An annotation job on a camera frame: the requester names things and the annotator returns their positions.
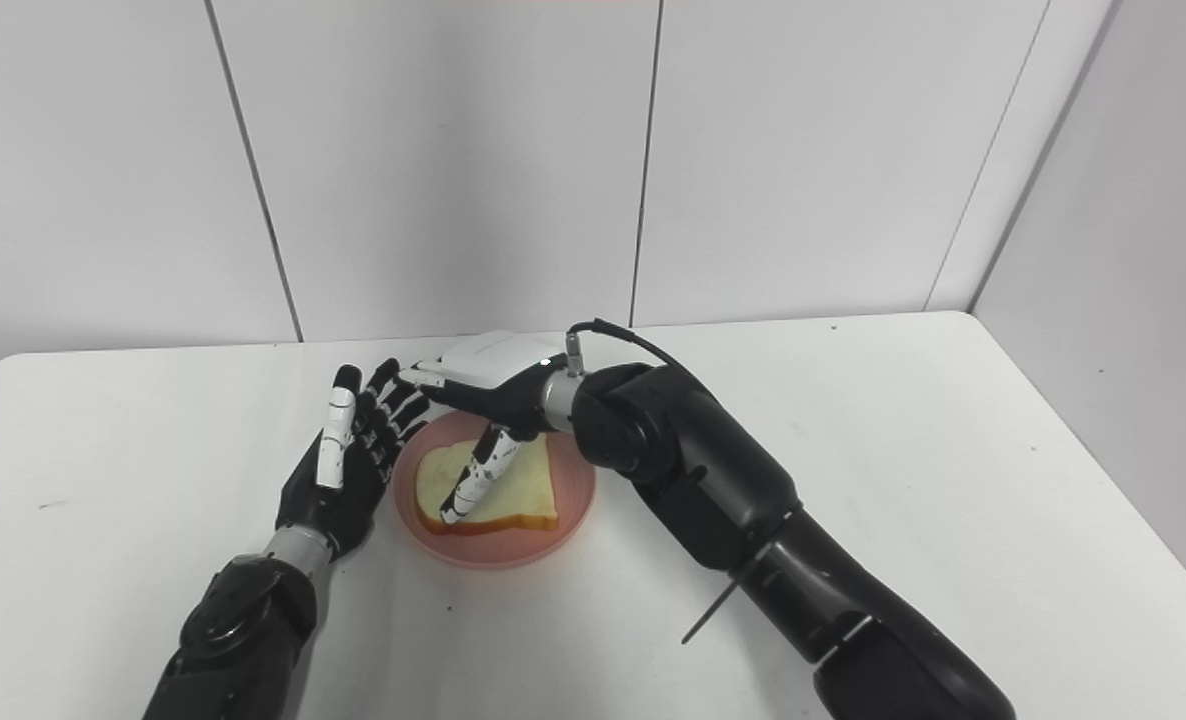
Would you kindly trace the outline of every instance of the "robot finger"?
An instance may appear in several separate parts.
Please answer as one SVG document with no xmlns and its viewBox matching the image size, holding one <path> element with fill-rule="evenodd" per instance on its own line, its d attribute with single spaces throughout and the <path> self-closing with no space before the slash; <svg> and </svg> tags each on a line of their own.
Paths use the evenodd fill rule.
<svg viewBox="0 0 1186 720">
<path fill-rule="evenodd" d="M 366 381 L 366 387 L 363 388 L 363 391 L 357 393 L 357 418 L 366 419 L 372 415 L 375 407 L 380 404 L 384 387 L 397 377 L 401 369 L 396 357 L 389 357 L 381 363 L 380 368 L 375 368 L 375 374 Z"/>
<path fill-rule="evenodd" d="M 388 451 L 388 454 L 381 457 L 380 477 L 383 479 L 384 484 L 388 484 L 388 480 L 393 478 L 393 465 L 397 464 L 397 455 L 402 454 L 402 448 L 406 447 L 406 444 L 409 442 L 412 438 L 415 437 L 415 433 L 422 431 L 425 428 L 425 425 L 427 423 L 428 423 L 427 420 L 420 420 L 419 423 L 412 425 L 412 427 L 407 428 L 406 433 L 402 433 L 402 437 L 398 438 L 397 441 L 393 444 L 393 447 L 391 450 Z"/>
</svg>

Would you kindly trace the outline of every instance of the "robotic hand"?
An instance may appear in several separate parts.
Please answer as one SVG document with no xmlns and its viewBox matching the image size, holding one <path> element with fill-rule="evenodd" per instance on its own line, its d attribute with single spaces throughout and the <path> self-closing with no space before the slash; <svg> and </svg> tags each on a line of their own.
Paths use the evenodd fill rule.
<svg viewBox="0 0 1186 720">
<path fill-rule="evenodd" d="M 145 720 L 282 715 L 292 670 L 318 623 L 313 579 L 363 542 L 398 451 L 423 427 L 429 401 L 397 382 L 397 371 L 388 359 L 359 391 L 361 370 L 340 368 L 323 433 L 282 488 L 273 539 L 215 574 Z"/>
<path fill-rule="evenodd" d="M 585 372 L 584 331 L 635 343 L 663 365 Z M 1014 719 L 980 667 L 803 510 L 793 478 L 712 393 L 627 329 L 574 325 L 565 352 L 487 333 L 402 377 L 514 438 L 574 433 L 585 459 L 629 478 L 695 561 L 731 575 L 701 624 L 744 588 L 817 665 L 814 683 L 837 720 Z"/>
</svg>

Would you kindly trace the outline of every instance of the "black robotic arm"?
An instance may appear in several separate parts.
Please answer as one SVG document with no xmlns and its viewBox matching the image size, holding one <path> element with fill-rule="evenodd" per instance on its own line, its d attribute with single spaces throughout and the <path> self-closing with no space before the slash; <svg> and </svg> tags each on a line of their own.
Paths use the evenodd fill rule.
<svg viewBox="0 0 1186 720">
<path fill-rule="evenodd" d="M 581 331 L 637 343 L 665 364 L 584 372 Z M 508 382 L 459 372 L 500 348 L 470 345 L 471 363 L 452 350 L 409 380 L 522 437 L 573 433 L 581 454 L 629 478 L 695 561 L 731 575 L 818 665 L 814 683 L 837 720 L 1014 719 L 989 676 L 805 512 L 793 478 L 667 352 L 594 320 Z"/>
</svg>

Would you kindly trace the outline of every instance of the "black finger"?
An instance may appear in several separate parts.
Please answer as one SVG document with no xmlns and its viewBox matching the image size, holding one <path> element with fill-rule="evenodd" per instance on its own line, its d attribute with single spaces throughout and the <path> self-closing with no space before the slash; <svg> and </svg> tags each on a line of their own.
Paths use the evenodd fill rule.
<svg viewBox="0 0 1186 720">
<path fill-rule="evenodd" d="M 380 409 L 383 410 L 384 415 L 391 415 L 393 413 L 396 413 L 397 408 L 409 400 L 410 396 L 415 395 L 416 391 L 419 391 L 419 388 L 410 383 L 397 383 L 397 386 L 380 401 Z"/>
<path fill-rule="evenodd" d="M 380 368 L 375 368 L 375 374 L 366 381 L 366 387 L 357 396 L 357 414 L 369 416 L 374 413 L 375 406 L 380 403 L 380 393 L 384 390 L 384 386 L 389 381 L 397 377 L 401 369 L 396 357 L 389 357 L 381 363 Z"/>
<path fill-rule="evenodd" d="M 401 429 L 407 425 L 414 423 L 415 420 L 420 419 L 420 415 L 428 413 L 428 410 L 429 399 L 425 396 L 415 397 L 415 400 L 407 402 L 406 407 L 402 407 L 397 415 L 393 415 L 393 420 L 389 420 L 389 423 Z"/>
<path fill-rule="evenodd" d="M 357 389 L 361 388 L 361 370 L 355 365 L 340 365 L 340 369 L 336 370 L 334 387 L 345 388 L 357 395 Z"/>
<path fill-rule="evenodd" d="M 375 465 L 378 466 L 382 482 L 388 483 L 389 478 L 393 478 L 393 465 L 396 464 L 397 455 L 401 455 L 402 448 L 406 447 L 406 444 L 410 442 L 412 438 L 415 437 L 415 433 L 422 431 L 425 425 L 428 425 L 427 420 L 420 420 L 419 423 L 412 425 L 412 427 L 407 428 L 406 433 L 402 433 L 402 437 L 394 442 L 393 446 L 389 446 L 385 454 L 374 455 Z"/>
</svg>

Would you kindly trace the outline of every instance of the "white bread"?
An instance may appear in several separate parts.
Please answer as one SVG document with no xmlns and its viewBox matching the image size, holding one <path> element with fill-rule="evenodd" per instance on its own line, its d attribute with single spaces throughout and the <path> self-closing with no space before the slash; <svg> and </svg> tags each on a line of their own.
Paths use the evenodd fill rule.
<svg viewBox="0 0 1186 720">
<path fill-rule="evenodd" d="M 477 441 L 466 439 L 449 447 L 431 450 L 415 471 L 415 505 L 420 523 L 435 534 L 477 536 L 508 528 L 557 529 L 553 505 L 553 482 L 548 471 L 548 442 L 543 434 L 517 448 L 505 473 L 459 523 L 447 525 L 439 510 L 460 479 Z"/>
</svg>

